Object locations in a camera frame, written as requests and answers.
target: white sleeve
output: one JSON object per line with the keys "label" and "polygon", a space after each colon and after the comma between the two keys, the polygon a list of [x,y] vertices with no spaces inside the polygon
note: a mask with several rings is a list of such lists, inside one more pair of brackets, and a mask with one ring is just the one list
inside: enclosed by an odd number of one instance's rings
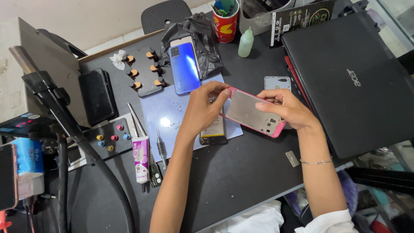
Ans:
{"label": "white sleeve", "polygon": [[306,227],[295,229],[296,233],[358,233],[354,229],[348,209],[320,215]]}

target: black plastic bag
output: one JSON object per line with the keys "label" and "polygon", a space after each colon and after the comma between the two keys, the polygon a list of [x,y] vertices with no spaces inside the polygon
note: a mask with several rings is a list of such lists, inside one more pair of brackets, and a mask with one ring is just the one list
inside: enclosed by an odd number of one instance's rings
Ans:
{"label": "black plastic bag", "polygon": [[203,12],[196,13],[181,23],[166,25],[165,34],[161,40],[160,65],[171,65],[168,55],[170,42],[186,36],[191,36],[193,39],[195,55],[200,67],[200,80],[219,74],[223,68],[223,62],[213,42],[212,22]]}

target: green glue bottle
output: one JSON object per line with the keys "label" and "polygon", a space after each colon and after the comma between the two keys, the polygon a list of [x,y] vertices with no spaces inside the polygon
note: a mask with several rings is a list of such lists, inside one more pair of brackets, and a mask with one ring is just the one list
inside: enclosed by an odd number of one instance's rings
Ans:
{"label": "green glue bottle", "polygon": [[238,55],[242,58],[249,56],[250,50],[253,45],[253,32],[252,27],[249,27],[240,38],[240,44],[238,45]]}

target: screwdriver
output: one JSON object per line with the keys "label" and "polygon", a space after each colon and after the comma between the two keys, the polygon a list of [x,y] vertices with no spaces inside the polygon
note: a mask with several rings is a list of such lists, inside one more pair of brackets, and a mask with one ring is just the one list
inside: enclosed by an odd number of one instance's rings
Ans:
{"label": "screwdriver", "polygon": [[161,156],[162,163],[164,164],[164,166],[162,167],[162,170],[165,170],[165,169],[167,169],[167,161],[165,160],[165,150],[164,150],[164,147],[162,145],[162,141],[159,137],[159,130],[158,129],[156,129],[156,130],[157,130],[157,132],[156,132],[156,146],[158,148],[159,156]]}

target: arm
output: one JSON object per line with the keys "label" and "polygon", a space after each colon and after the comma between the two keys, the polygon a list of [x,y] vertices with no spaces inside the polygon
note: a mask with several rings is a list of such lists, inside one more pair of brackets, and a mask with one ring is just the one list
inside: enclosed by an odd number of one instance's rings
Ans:
{"label": "arm", "polygon": [[[313,163],[331,159],[320,122],[288,89],[264,90],[258,97],[276,105],[257,103],[257,109],[280,115],[297,130],[302,161]],[[314,218],[347,208],[333,163],[316,166],[302,164],[302,171]]]}
{"label": "arm", "polygon": [[[228,87],[225,83],[214,81],[191,92],[173,154],[152,211],[150,233],[180,231],[187,202],[194,140],[219,115],[230,95]],[[218,97],[210,104],[209,96]]]}

